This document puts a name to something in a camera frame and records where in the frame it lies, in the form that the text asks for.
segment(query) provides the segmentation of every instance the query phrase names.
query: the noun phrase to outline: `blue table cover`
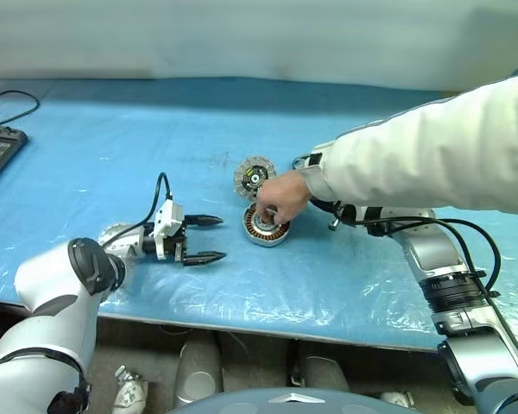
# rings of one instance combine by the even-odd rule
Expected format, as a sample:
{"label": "blue table cover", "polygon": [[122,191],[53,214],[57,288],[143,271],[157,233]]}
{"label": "blue table cover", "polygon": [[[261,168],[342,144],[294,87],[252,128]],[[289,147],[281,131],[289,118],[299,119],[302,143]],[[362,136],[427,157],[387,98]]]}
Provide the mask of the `blue table cover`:
{"label": "blue table cover", "polygon": [[[30,143],[0,175],[0,302],[19,303],[16,268],[32,255],[143,218],[165,171],[187,214],[225,220],[189,231],[189,252],[228,256],[206,267],[143,260],[102,314],[394,348],[433,349],[441,340],[394,241],[363,229],[332,233],[330,217],[310,205],[284,243],[258,247],[243,234],[247,202],[232,186],[248,156],[265,156],[282,172],[314,145],[439,93],[240,78],[0,80],[0,91],[12,88],[42,106],[11,123]],[[24,97],[1,98],[0,118],[28,106]],[[518,336],[518,216],[438,216],[472,220],[495,237],[498,303]],[[490,270],[487,245],[464,233],[477,265]]]}

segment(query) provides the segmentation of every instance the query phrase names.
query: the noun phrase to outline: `human hand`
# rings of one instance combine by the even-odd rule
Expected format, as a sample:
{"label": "human hand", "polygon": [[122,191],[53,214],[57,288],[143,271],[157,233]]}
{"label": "human hand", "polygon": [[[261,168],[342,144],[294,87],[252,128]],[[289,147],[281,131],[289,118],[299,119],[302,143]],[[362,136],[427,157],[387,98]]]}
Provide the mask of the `human hand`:
{"label": "human hand", "polygon": [[267,179],[257,192],[256,209],[261,219],[268,223],[273,218],[268,208],[275,208],[275,224],[293,220],[301,213],[311,198],[311,192],[305,179],[295,170],[280,177]]}

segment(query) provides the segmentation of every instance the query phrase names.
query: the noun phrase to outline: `white sleeve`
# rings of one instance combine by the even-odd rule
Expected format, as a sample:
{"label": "white sleeve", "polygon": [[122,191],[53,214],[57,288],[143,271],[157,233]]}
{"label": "white sleeve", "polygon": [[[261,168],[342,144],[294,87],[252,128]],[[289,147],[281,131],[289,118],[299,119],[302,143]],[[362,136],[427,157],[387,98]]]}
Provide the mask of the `white sleeve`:
{"label": "white sleeve", "polygon": [[301,170],[325,201],[518,213],[518,76],[373,122]]}

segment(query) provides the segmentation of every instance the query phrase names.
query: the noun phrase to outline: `copper winding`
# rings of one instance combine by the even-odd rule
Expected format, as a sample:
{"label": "copper winding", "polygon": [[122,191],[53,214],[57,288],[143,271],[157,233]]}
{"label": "copper winding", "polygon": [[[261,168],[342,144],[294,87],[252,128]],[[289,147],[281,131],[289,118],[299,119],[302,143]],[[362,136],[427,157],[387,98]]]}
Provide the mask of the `copper winding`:
{"label": "copper winding", "polygon": [[276,231],[273,234],[263,235],[263,234],[259,233],[253,225],[253,215],[255,214],[255,212],[256,212],[256,207],[253,205],[252,207],[250,207],[250,209],[248,210],[248,214],[245,217],[245,228],[254,237],[271,242],[271,241],[277,240],[277,239],[281,238],[283,235],[285,235],[287,230],[290,227],[290,223],[284,223],[280,226],[277,226]]}

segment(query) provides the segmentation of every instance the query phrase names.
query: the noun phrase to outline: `floor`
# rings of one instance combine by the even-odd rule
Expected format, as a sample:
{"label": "floor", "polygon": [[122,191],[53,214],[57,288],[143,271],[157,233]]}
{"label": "floor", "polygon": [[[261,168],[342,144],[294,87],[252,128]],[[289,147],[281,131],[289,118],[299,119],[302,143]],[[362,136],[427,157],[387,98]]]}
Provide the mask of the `floor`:
{"label": "floor", "polygon": [[[0,335],[19,318],[0,310]],[[117,393],[114,372],[121,365],[150,381],[146,414],[168,411],[179,353],[188,335],[188,329],[100,318],[89,375],[93,384],[90,413],[111,412]],[[291,365],[296,341],[227,332],[215,335],[221,349],[225,391],[288,385],[287,366]],[[414,408],[425,414],[476,412],[455,402],[443,366],[433,354],[315,342],[300,345],[336,359],[353,392],[410,391]]]}

